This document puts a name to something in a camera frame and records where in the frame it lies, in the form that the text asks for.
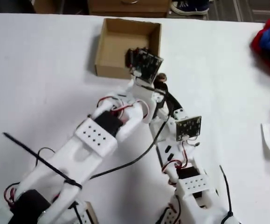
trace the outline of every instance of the shoe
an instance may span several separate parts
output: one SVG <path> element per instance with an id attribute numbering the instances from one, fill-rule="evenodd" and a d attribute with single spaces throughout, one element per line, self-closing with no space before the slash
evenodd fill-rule
<path id="1" fill-rule="evenodd" d="M 179 15 L 205 15 L 209 10 L 209 0 L 173 1 L 171 10 Z"/>

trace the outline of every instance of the circuit board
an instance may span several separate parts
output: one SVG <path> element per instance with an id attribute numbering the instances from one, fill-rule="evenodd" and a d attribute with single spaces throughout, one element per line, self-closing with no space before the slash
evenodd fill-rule
<path id="1" fill-rule="evenodd" d="M 149 84 L 154 82 L 162 62 L 162 58 L 151 54 L 146 48 L 129 49 L 126 54 L 126 66 L 132 68 L 133 74 L 139 79 Z"/>
<path id="2" fill-rule="evenodd" d="M 183 136 L 190 138 L 200 135 L 201 116 L 188 118 L 176 122 L 176 140 L 181 141 Z"/>

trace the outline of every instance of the wooden furniture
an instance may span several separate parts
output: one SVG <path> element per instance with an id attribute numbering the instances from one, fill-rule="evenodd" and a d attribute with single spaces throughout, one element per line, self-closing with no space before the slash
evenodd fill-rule
<path id="1" fill-rule="evenodd" d="M 171 0 L 88 0 L 90 15 L 166 17 Z"/>

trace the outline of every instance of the white tablecloth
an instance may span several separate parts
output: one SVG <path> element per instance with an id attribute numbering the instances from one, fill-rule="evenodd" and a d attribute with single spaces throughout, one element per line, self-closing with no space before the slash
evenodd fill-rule
<path id="1" fill-rule="evenodd" d="M 136 20 L 162 23 L 160 70 L 187 112 L 202 115 L 196 153 L 210 173 L 223 165 L 235 215 L 243 224 L 270 224 L 270 153 L 260 126 L 270 122 L 270 71 L 249 49 L 262 24 Z M 0 14 L 0 206 L 4 188 L 35 161 L 3 131 L 35 151 L 57 150 L 100 97 L 127 84 L 93 74 L 102 22 L 95 16 Z M 134 159 L 151 141 L 142 125 L 98 171 Z M 224 182 L 215 175 L 228 206 Z M 173 195 L 166 182 L 152 150 L 137 164 L 85 184 L 82 197 L 100 223 L 149 224 Z"/>

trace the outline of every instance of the brown cardboard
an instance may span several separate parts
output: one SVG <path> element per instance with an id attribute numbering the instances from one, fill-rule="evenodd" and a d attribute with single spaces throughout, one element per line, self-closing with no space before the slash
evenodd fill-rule
<path id="1" fill-rule="evenodd" d="M 95 60 L 97 75 L 130 79 L 125 66 L 127 50 L 147 47 L 159 56 L 160 36 L 160 23 L 104 19 Z"/>

